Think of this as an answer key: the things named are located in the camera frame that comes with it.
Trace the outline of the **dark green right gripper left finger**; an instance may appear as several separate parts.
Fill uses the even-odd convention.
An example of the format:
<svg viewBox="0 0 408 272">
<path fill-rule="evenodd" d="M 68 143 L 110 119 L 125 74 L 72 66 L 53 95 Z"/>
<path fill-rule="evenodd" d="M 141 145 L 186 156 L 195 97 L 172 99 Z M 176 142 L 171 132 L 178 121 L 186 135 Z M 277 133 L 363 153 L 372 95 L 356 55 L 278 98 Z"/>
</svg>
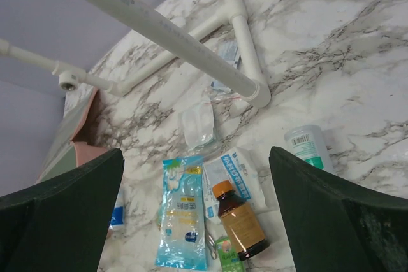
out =
<svg viewBox="0 0 408 272">
<path fill-rule="evenodd" d="M 1 271 L 97 271 L 123 172 L 115 148 L 1 197 Z"/>
</svg>

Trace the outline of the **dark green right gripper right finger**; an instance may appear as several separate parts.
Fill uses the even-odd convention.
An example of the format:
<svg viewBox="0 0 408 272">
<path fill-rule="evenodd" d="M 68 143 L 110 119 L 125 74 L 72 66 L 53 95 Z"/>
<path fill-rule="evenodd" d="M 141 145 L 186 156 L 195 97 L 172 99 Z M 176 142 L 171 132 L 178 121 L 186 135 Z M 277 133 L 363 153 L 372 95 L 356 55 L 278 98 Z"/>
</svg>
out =
<svg viewBox="0 0 408 272">
<path fill-rule="evenodd" d="M 269 164 L 297 271 L 407 271 L 407 200 L 355 184 L 281 147 Z"/>
</svg>

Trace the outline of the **small white blue bottle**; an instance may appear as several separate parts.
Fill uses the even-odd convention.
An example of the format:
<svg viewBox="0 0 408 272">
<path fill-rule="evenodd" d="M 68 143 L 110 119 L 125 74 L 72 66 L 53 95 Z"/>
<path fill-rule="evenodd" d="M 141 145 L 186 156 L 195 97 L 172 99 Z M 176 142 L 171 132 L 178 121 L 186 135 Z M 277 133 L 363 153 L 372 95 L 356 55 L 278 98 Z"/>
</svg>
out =
<svg viewBox="0 0 408 272">
<path fill-rule="evenodd" d="M 125 216 L 124 190 L 120 188 L 117 194 L 115 206 L 110 220 L 110 230 L 118 231 L 119 229 L 123 228 L 124 216 Z"/>
</svg>

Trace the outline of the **pink medicine kit case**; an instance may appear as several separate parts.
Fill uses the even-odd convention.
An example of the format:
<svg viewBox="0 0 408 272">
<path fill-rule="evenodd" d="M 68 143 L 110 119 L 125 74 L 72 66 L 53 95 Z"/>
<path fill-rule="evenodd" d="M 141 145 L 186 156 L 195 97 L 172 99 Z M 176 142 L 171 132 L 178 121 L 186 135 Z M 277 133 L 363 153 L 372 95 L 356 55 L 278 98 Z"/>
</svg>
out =
<svg viewBox="0 0 408 272">
<path fill-rule="evenodd" d="M 92 89 L 64 116 L 36 183 L 71 171 L 108 151 L 94 146 L 91 123 L 96 118 L 99 90 Z"/>
</svg>

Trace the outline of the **clear bottle green label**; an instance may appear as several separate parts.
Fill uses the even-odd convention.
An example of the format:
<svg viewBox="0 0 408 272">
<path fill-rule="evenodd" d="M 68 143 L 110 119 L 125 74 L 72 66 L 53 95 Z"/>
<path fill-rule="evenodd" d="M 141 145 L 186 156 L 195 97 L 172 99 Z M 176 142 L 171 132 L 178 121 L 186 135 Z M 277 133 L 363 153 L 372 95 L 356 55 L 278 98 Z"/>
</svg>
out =
<svg viewBox="0 0 408 272">
<path fill-rule="evenodd" d="M 289 130 L 284 139 L 288 150 L 310 165 L 335 174 L 323 132 L 318 125 L 304 125 Z"/>
</svg>

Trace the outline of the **amber bottle orange cap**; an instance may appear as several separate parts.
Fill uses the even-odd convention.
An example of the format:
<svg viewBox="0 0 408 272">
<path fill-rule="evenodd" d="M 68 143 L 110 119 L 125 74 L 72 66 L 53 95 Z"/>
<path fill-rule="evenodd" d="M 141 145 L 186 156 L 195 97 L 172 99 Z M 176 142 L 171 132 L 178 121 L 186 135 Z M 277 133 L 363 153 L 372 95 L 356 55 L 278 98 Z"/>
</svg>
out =
<svg viewBox="0 0 408 272">
<path fill-rule="evenodd" d="M 241 261 L 246 261 L 270 246 L 251 205 L 238 196 L 229 180 L 212 187 L 219 202 L 218 217 Z"/>
</svg>

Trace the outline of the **small green medicine box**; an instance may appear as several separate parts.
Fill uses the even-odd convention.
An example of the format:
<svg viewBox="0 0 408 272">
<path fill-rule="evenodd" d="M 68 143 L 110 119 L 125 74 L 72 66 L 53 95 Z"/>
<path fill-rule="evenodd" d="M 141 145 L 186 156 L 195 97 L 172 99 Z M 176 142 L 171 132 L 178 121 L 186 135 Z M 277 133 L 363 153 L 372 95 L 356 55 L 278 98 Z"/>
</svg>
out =
<svg viewBox="0 0 408 272">
<path fill-rule="evenodd" d="M 228 237 L 222 237 L 215 241 L 218 258 L 222 272 L 244 272 L 246 268 L 239 259 Z"/>
</svg>

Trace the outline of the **white blue gauze packet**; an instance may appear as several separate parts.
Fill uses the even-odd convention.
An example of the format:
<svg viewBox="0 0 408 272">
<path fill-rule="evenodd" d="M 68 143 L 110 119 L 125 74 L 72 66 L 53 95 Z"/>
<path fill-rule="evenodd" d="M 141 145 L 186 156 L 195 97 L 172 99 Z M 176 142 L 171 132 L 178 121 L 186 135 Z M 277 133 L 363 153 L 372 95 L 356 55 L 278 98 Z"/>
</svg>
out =
<svg viewBox="0 0 408 272">
<path fill-rule="evenodd" d="M 203 198 L 206 218 L 218 224 L 219 202 L 212 187 L 222 181 L 231 182 L 235 192 L 259 212 L 266 208 L 259 175 L 247 150 L 234 147 L 203 165 Z"/>
</svg>

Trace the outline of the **metal scissors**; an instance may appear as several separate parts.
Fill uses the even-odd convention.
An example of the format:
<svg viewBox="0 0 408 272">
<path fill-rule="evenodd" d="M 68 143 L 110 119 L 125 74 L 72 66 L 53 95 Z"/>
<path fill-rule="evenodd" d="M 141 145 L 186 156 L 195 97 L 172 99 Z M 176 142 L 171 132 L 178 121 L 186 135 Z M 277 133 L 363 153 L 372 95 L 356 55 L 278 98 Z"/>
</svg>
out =
<svg viewBox="0 0 408 272">
<path fill-rule="evenodd" d="M 213 260 L 216 260 L 217 259 L 217 248 L 215 244 L 215 239 L 213 238 L 213 236 L 211 235 L 210 231 L 207 228 L 205 228 L 205 236 L 206 236 L 205 241 L 209 249 L 210 256 Z"/>
</svg>

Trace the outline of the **blue cotton swab packet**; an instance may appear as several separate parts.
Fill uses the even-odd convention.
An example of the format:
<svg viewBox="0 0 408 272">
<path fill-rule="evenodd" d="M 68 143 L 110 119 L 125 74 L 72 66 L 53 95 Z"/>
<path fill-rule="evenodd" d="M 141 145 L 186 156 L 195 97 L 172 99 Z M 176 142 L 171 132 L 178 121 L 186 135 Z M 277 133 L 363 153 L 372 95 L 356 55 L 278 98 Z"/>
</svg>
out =
<svg viewBox="0 0 408 272">
<path fill-rule="evenodd" d="M 163 161 L 157 266 L 207 269 L 202 174 L 200 155 Z"/>
</svg>

